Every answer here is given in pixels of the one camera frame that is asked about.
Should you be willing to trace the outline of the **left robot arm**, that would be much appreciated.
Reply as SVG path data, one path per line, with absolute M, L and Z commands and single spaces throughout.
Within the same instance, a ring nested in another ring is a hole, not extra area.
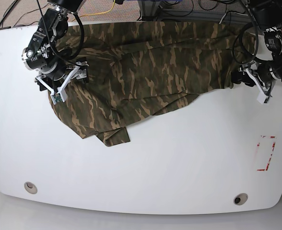
M 232 74 L 232 82 L 244 83 L 259 89 L 258 101 L 266 104 L 276 81 L 282 81 L 282 0 L 241 0 L 251 22 L 247 23 L 235 39 L 247 60 L 239 61 L 240 68 Z M 255 50 L 250 53 L 243 44 L 244 33 L 253 28 L 256 35 Z M 271 60 L 259 59 L 256 55 L 259 47 L 259 35 L 262 33 L 266 48 L 271 52 Z

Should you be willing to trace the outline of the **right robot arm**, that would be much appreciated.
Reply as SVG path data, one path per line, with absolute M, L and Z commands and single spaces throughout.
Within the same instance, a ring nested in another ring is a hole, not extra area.
M 82 50 L 85 31 L 78 16 L 84 4 L 82 0 L 50 0 L 52 6 L 41 15 L 38 28 L 28 47 L 23 50 L 22 61 L 29 70 L 37 70 L 35 81 L 40 90 L 49 90 L 52 95 L 60 95 L 72 79 L 85 79 L 88 66 L 86 58 L 77 56 Z M 56 43 L 68 30 L 68 15 L 78 22 L 80 41 L 75 51 L 69 46 L 58 51 Z

